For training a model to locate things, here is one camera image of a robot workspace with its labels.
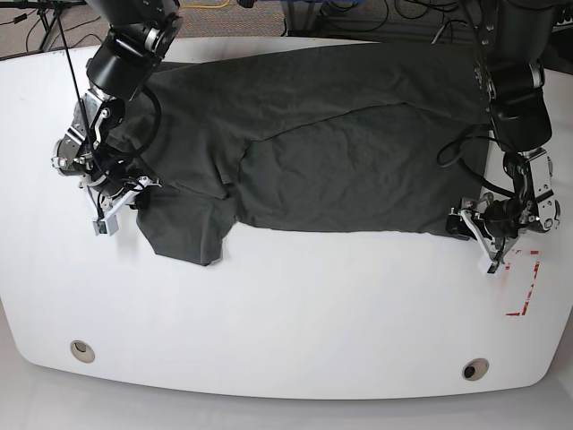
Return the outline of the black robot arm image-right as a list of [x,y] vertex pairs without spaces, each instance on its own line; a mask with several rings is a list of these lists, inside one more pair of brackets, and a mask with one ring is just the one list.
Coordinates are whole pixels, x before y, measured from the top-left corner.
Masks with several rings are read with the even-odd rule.
[[[552,137],[552,125],[543,98],[541,56],[564,5],[562,1],[481,1],[481,19],[475,22],[468,3],[458,4],[475,45],[475,74],[488,120],[448,143],[453,156],[437,161],[442,167],[458,165],[485,190],[481,198],[464,198],[452,209],[447,230],[477,241],[489,274],[503,265],[523,234],[547,233],[560,223],[552,161],[544,148]],[[492,184],[465,163],[463,154],[472,141],[492,142],[502,150],[511,190]]]

